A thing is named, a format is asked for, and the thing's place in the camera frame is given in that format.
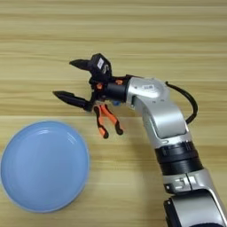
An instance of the table surface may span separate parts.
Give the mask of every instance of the table surface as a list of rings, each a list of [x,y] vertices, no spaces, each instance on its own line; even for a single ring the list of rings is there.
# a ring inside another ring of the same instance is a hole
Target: table surface
[[[68,65],[97,52],[113,74],[157,77],[183,87],[200,105],[190,125],[203,164],[227,206],[227,2],[224,0],[1,0],[0,148],[34,121],[75,127],[90,148],[89,181],[68,207],[38,215],[14,206],[0,190],[0,226],[165,226],[160,169],[141,118],[110,107],[125,134],[109,121],[98,134],[93,113],[67,106],[53,90],[88,98],[90,75]],[[172,92],[185,116],[191,107]]]

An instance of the orange pliers handle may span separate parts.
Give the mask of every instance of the orange pliers handle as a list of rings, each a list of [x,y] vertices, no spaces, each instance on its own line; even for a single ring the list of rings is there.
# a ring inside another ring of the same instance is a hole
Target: orange pliers handle
[[[110,119],[110,121],[113,123],[113,125],[115,126],[115,130],[116,130],[117,134],[118,135],[123,134],[123,130],[121,128],[121,125],[120,125],[118,119],[108,109],[107,105],[94,106],[94,112],[96,113],[96,116],[97,116],[98,130],[99,130],[99,132],[100,132],[100,134],[102,135],[103,138],[108,138],[109,133],[104,126],[102,113],[104,115],[106,115]]]
[[[97,125],[98,125],[99,133],[101,134],[101,136],[103,138],[108,138],[109,133],[103,125],[104,121],[103,121],[103,117],[102,117],[101,107],[100,106],[94,106],[94,112],[96,113],[96,116],[97,116]]]

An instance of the blue plate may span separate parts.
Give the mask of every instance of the blue plate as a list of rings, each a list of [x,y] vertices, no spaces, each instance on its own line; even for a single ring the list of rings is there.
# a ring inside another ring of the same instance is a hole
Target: blue plate
[[[31,124],[6,146],[2,185],[28,211],[60,209],[82,191],[90,169],[87,145],[77,131],[58,121]]]

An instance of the black cable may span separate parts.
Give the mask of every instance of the black cable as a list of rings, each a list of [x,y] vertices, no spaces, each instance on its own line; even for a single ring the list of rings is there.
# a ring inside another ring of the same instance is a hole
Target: black cable
[[[178,91],[179,93],[181,93],[183,96],[185,96],[190,104],[192,105],[192,114],[186,119],[186,123],[190,124],[197,116],[197,112],[198,112],[198,105],[197,102],[195,100],[195,98],[186,90],[181,89],[173,84],[169,84],[168,82],[166,82],[167,86],[170,87],[171,89],[174,89],[176,91]]]

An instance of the wooden table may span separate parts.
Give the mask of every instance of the wooden table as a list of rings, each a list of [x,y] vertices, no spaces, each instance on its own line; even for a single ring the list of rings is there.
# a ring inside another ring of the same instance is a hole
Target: wooden table
[[[67,106],[53,90],[88,98],[90,75],[68,65],[97,52],[114,75],[158,77],[190,91],[200,114],[190,125],[200,157],[227,206],[227,2],[224,0],[1,0],[0,148],[34,121],[75,127],[90,148],[90,178],[68,207],[46,215],[14,206],[0,190],[0,226],[165,226],[160,169],[141,118],[112,108],[125,134],[108,121],[98,134],[92,113]],[[172,98],[185,116],[191,107]]]

